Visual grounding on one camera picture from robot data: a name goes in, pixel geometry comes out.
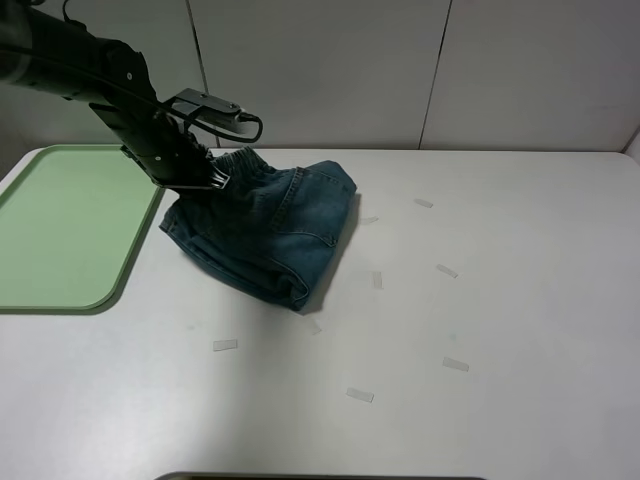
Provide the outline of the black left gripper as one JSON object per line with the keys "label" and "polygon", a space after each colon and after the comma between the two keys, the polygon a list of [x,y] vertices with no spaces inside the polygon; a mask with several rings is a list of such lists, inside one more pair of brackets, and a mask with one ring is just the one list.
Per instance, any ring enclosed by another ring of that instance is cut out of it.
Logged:
{"label": "black left gripper", "polygon": [[91,103],[91,110],[119,138],[122,151],[163,189],[177,193],[223,190],[231,176],[214,165],[208,147],[193,132],[196,120],[181,122],[151,107],[138,112]]}

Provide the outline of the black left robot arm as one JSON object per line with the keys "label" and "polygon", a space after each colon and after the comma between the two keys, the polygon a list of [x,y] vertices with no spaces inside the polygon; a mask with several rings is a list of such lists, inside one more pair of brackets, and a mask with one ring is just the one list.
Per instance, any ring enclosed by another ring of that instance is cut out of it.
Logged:
{"label": "black left robot arm", "polygon": [[229,175],[189,132],[192,119],[158,101],[141,53],[36,6],[1,4],[2,82],[86,103],[159,187],[183,192],[227,186]]}

